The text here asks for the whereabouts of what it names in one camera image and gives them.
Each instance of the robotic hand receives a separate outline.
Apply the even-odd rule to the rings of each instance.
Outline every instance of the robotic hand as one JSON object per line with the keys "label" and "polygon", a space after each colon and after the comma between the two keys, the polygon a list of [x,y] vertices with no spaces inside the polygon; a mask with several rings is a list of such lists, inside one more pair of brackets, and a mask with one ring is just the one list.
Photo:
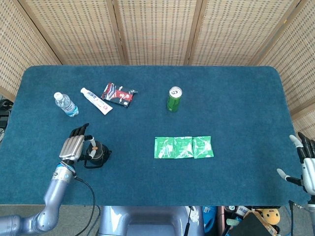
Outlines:
{"label": "robotic hand", "polygon": [[[92,135],[84,135],[88,125],[87,123],[74,129],[69,138],[66,139],[59,155],[61,162],[53,173],[44,197],[44,210],[27,218],[22,218],[19,215],[0,217],[0,236],[38,235],[56,227],[59,208],[66,189],[71,180],[77,178],[74,164],[84,160],[86,168],[99,168],[107,161],[111,153],[106,146],[95,141]],[[86,154],[82,154],[83,142],[87,140],[91,144]],[[86,165],[88,160],[93,163],[92,166]]]}
{"label": "robotic hand", "polygon": [[[301,178],[299,179],[291,177],[281,169],[277,169],[277,172],[281,178],[298,186],[302,186],[303,190],[310,194],[311,199],[308,201],[308,211],[311,215],[313,232],[315,235],[315,141],[308,139],[300,132],[298,133],[298,136],[300,137],[301,141],[293,135],[290,135],[290,139],[297,148],[297,153],[302,165]],[[299,208],[303,208],[298,204],[294,205]]]}

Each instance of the gray floor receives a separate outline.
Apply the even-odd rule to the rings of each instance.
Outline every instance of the gray floor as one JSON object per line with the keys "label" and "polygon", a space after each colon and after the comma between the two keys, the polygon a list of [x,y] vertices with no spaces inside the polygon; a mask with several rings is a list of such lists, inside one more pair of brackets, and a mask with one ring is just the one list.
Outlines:
{"label": "gray floor", "polygon": [[[0,216],[19,214],[23,217],[35,214],[43,209],[43,206],[0,206]],[[61,206],[59,223],[46,236],[74,236],[80,232],[89,220],[91,206]],[[290,214],[285,207],[280,208],[281,221],[278,226],[281,235],[286,236],[290,232]],[[99,228],[98,208],[95,208],[91,225],[82,233],[82,236],[95,236]],[[302,209],[294,209],[294,236],[313,236],[311,219],[308,212]],[[127,236],[172,236],[170,226],[130,226]]]}

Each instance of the green snack bag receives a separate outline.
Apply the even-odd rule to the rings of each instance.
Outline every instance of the green snack bag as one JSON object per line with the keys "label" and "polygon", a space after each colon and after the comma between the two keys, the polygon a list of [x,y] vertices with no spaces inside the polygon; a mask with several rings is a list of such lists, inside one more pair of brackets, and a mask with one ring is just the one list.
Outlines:
{"label": "green snack bag", "polygon": [[174,138],[174,158],[190,158],[193,157],[192,137]]}
{"label": "green snack bag", "polygon": [[154,145],[154,158],[158,159],[174,158],[173,143],[174,138],[156,137]]}
{"label": "green snack bag", "polygon": [[194,137],[192,139],[193,156],[195,159],[204,157],[214,157],[211,136]]}

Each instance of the blue tablecloth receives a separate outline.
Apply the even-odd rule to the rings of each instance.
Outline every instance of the blue tablecloth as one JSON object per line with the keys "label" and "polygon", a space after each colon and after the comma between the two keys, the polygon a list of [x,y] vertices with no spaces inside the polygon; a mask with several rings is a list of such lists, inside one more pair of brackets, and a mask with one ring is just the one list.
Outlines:
{"label": "blue tablecloth", "polygon": [[[104,116],[80,89],[101,96],[108,82],[139,93],[128,108],[110,104]],[[166,109],[172,86],[183,90],[175,113]],[[55,105],[57,91],[79,115]],[[300,175],[283,87],[271,67],[35,66],[23,75],[0,149],[0,204],[42,204],[65,139],[87,122],[86,134],[113,151],[101,169],[75,165],[98,205],[284,205],[308,197],[276,171]],[[156,136],[208,135],[213,158],[154,159]],[[91,203],[88,188],[71,183],[64,204]]]}

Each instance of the soda can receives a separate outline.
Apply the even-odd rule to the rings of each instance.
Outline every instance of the soda can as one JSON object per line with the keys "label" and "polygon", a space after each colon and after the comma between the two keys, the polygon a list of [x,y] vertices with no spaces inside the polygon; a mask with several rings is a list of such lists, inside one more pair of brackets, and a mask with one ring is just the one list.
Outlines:
{"label": "soda can", "polygon": [[179,101],[182,97],[182,90],[179,87],[172,87],[169,90],[169,96],[167,101],[167,109],[171,112],[175,112],[178,110]]}

